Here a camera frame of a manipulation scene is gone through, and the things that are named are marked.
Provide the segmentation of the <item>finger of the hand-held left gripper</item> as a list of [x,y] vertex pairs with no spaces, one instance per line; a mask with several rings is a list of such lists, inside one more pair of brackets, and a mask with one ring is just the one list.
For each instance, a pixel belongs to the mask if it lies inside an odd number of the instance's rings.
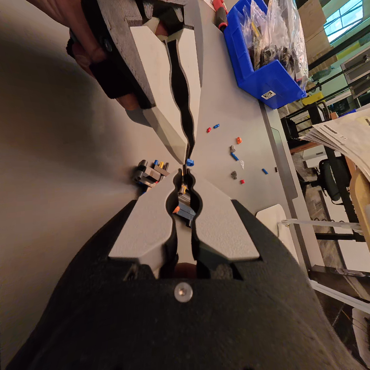
[[193,150],[197,135],[201,96],[195,32],[183,28],[167,39],[170,61],[170,88],[180,111],[181,129],[187,139],[187,150]]
[[158,37],[148,26],[131,27],[154,97],[143,115],[179,164],[191,156],[191,29]]

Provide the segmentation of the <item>lego instruction booklet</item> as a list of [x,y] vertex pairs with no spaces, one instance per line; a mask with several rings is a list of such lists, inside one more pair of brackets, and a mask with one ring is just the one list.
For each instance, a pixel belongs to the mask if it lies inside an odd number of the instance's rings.
[[301,138],[339,151],[370,180],[370,108],[316,124]]

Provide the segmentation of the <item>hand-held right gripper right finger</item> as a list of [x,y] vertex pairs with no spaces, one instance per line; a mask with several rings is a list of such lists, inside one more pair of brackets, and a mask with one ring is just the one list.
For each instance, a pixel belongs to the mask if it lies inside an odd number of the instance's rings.
[[260,254],[228,195],[190,169],[187,185],[195,212],[191,246],[197,276],[233,278],[233,264],[257,261]]

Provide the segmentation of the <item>small red black object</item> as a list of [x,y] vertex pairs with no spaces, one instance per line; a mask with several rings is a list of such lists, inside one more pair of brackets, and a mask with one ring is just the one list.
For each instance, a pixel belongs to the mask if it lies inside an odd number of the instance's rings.
[[212,5],[215,9],[215,26],[223,33],[228,26],[227,14],[228,10],[224,0],[213,0]]

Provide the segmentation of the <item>brown cardboard box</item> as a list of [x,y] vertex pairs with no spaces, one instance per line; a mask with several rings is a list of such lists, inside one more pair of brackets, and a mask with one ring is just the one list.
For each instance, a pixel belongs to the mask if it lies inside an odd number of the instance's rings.
[[305,1],[298,12],[303,28],[307,57],[313,58],[330,48],[323,27],[326,23],[325,14],[318,0]]

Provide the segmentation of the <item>clear bags of lego parts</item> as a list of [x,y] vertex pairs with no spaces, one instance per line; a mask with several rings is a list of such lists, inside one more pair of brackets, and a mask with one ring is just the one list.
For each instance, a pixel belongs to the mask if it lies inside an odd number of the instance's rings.
[[293,0],[269,1],[264,12],[256,1],[243,8],[243,36],[253,70],[279,61],[290,77],[305,90],[308,59],[303,28]]

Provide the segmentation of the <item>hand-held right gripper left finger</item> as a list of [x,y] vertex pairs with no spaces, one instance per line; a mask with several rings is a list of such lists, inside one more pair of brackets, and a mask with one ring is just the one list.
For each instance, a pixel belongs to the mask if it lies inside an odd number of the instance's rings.
[[147,265],[160,278],[174,278],[178,238],[173,211],[181,185],[178,169],[138,198],[109,252],[110,261]]

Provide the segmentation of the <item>blue storage bin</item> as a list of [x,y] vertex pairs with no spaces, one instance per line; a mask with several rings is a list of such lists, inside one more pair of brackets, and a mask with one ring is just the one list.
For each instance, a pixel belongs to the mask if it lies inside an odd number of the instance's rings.
[[257,71],[254,70],[242,33],[241,20],[244,7],[249,12],[251,1],[240,0],[229,10],[228,26],[224,30],[238,87],[271,109],[278,109],[306,98],[307,93],[289,76],[279,61],[273,61]]

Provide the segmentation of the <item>black office chair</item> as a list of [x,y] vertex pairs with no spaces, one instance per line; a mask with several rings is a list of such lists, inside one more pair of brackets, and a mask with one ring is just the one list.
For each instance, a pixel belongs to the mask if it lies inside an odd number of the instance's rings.
[[[351,174],[346,160],[342,156],[337,156],[336,163],[339,166],[340,180],[344,183],[346,188],[349,188]],[[322,190],[327,193],[333,203],[341,200],[341,195],[336,184],[329,159],[324,159],[319,162],[317,180],[319,181]]]

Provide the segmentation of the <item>black lego chassis assembly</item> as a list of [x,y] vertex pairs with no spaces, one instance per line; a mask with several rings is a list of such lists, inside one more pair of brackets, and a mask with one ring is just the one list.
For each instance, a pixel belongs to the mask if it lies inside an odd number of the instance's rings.
[[[154,188],[169,175],[169,163],[155,160],[141,160],[133,172],[133,181],[142,188],[142,193]],[[195,211],[191,207],[191,196],[187,185],[182,182],[178,192],[178,206],[173,214],[180,217],[188,228],[192,228]]]

